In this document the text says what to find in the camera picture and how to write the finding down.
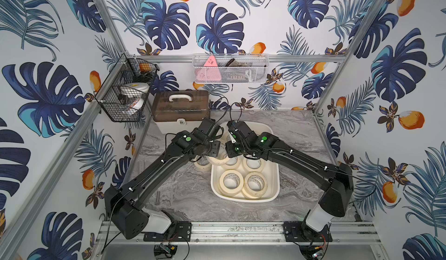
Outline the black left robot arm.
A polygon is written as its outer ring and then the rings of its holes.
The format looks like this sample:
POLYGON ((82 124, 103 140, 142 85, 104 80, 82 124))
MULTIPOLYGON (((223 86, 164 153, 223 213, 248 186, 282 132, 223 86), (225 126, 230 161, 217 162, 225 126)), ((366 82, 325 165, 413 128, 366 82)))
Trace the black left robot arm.
POLYGON ((136 178, 120 188, 105 191, 105 207, 110 222, 125 239, 135 238, 149 223, 150 214, 143 208, 156 190, 178 169, 200 156, 217 156, 221 142, 201 141, 192 135, 178 135, 161 156, 136 178))

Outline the white plastic storage tray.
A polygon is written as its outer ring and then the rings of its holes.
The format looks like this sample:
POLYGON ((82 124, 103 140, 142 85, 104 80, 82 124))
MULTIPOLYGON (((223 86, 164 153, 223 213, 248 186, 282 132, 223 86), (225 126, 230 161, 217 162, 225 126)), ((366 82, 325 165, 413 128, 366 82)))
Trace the white plastic storage tray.
MULTIPOLYGON (((266 191, 265 195, 262 198, 252 200, 246 198, 242 192, 237 194, 233 197, 226 197, 222 194, 220 188, 219 188, 219 178, 222 175, 224 171, 228 169, 224 168, 223 166, 214 166, 211 167, 211 188, 214 194, 220 198, 230 200, 233 202, 243 202, 243 203, 266 203, 271 202, 274 199, 276 199, 279 195, 280 191, 280 178, 279 178, 279 165, 277 163, 272 163, 270 161, 266 161, 266 167, 264 168, 262 174, 266 177, 268 181, 268 190, 266 191)), ((239 171, 243 178, 248 174, 246 172, 242 165, 235 169, 236 171, 239 171)))

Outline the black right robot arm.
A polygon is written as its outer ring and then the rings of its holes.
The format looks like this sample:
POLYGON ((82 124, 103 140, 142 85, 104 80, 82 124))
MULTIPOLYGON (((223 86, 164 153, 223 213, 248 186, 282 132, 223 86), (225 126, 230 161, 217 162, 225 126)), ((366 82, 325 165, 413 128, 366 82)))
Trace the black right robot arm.
POLYGON ((336 166, 317 160, 268 132, 260 135, 250 132, 244 136, 236 131, 231 132, 230 137, 225 144, 230 157, 243 155, 252 160, 277 163, 305 177, 324 192, 305 217, 304 230, 321 232, 334 217, 345 216, 354 190, 352 172, 347 165, 336 166))

